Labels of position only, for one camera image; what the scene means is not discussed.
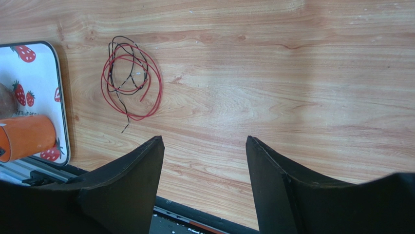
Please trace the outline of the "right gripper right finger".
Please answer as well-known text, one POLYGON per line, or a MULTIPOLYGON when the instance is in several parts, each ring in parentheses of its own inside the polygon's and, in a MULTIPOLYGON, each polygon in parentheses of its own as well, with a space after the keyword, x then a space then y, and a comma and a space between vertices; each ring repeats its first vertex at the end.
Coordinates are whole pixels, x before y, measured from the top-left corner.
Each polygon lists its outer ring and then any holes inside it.
POLYGON ((255 209, 262 234, 355 234, 349 183, 313 171, 267 146, 246 141, 255 209))

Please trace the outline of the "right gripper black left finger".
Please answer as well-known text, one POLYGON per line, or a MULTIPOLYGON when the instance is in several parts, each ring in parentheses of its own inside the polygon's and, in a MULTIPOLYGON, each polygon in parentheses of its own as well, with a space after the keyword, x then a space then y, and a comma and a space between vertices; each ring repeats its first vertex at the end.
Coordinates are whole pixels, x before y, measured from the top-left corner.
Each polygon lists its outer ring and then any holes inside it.
POLYGON ((64 184, 40 187, 62 216, 57 234, 147 234, 164 158, 161 136, 64 184))

